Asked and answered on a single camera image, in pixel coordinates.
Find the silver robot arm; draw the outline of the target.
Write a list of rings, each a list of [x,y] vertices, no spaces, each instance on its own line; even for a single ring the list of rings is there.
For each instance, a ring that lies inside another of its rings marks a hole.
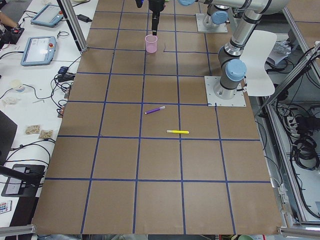
[[[214,25],[225,22],[222,16],[216,17],[215,14],[227,15],[228,8],[244,10],[229,42],[218,52],[222,75],[213,87],[213,91],[218,98],[230,100],[235,96],[239,83],[248,76],[249,63],[243,61],[241,55],[262,16],[283,10],[289,2],[287,0],[201,0],[200,2],[207,5],[208,19]]]
[[[207,28],[213,28],[224,24],[229,18],[228,10],[228,6],[209,4],[206,15],[202,21],[203,25]]]

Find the person's hand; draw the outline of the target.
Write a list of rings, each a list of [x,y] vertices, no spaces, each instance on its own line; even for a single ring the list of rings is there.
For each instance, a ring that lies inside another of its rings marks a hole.
[[[18,33],[18,32],[20,31],[20,29],[21,29],[21,27],[20,27],[20,25],[17,23],[17,24],[11,29],[11,31],[12,31],[13,33]]]

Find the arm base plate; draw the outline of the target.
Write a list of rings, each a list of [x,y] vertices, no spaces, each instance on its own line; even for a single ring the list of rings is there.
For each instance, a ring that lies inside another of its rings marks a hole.
[[[236,89],[225,89],[220,85],[220,76],[205,76],[205,91],[209,107],[246,107],[241,83]]]
[[[227,34],[226,23],[214,24],[211,17],[206,13],[197,13],[195,15],[197,31],[199,33],[212,33],[212,34]]]

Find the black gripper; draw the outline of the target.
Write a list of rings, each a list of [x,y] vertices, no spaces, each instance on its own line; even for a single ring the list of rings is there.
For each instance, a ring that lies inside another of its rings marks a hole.
[[[165,8],[165,0],[149,0],[148,8],[152,11],[152,35],[156,36],[158,32],[160,12]]]

